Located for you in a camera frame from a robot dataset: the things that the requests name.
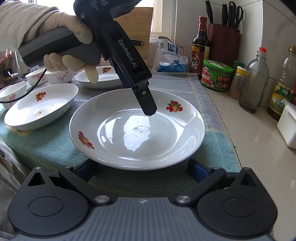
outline green tablecloth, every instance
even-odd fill
[[[197,75],[155,73],[149,82],[150,88],[164,90],[189,101],[203,116],[206,135],[194,158],[209,167],[239,171],[227,134]],[[75,80],[72,83],[79,87],[72,107],[58,120],[31,133],[11,131],[3,121],[6,111],[2,109],[0,136],[27,167],[42,166],[47,170],[57,170],[65,165],[76,166],[87,159],[70,139],[69,121],[85,101],[109,90],[87,89]],[[101,165],[99,174],[91,183],[120,195],[174,197],[196,184],[187,174],[186,165],[187,161],[184,161],[169,168],[146,172],[123,171]]]

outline wooden board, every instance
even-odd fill
[[[152,16],[153,7],[134,7],[130,13],[114,19],[130,39],[144,42],[143,46],[136,46],[143,59],[148,58]]]

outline yellow cap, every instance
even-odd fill
[[[241,75],[243,75],[243,76],[246,76],[246,74],[247,74],[247,70],[244,69],[244,68],[242,68],[241,66],[238,66],[238,67],[237,67],[237,73],[239,73],[239,74],[241,74]]]

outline white countertop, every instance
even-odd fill
[[[274,238],[291,241],[296,237],[296,189],[292,183],[296,180],[296,150],[287,147],[266,108],[252,114],[227,93],[205,89],[228,131],[239,164],[253,169],[278,208]]]

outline glove finger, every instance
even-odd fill
[[[84,65],[84,70],[85,70],[87,78],[89,79],[89,81],[92,84],[95,84],[98,82],[99,74],[98,74],[98,71],[96,70],[95,65],[86,64],[86,65]]]
[[[55,72],[54,67],[52,66],[51,62],[49,61],[49,54],[44,55],[43,62],[45,65],[45,68],[50,72]]]
[[[54,67],[55,71],[67,71],[67,67],[63,64],[62,56],[57,53],[51,53],[49,55],[49,61]]]
[[[84,62],[78,58],[73,57],[72,55],[64,55],[62,60],[68,70],[72,72],[77,72],[83,69]]]
[[[74,33],[76,38],[84,44],[91,43],[93,39],[90,29],[84,23],[76,16],[68,15],[63,12],[52,14],[41,26],[40,32],[46,33],[61,26],[66,26]]]

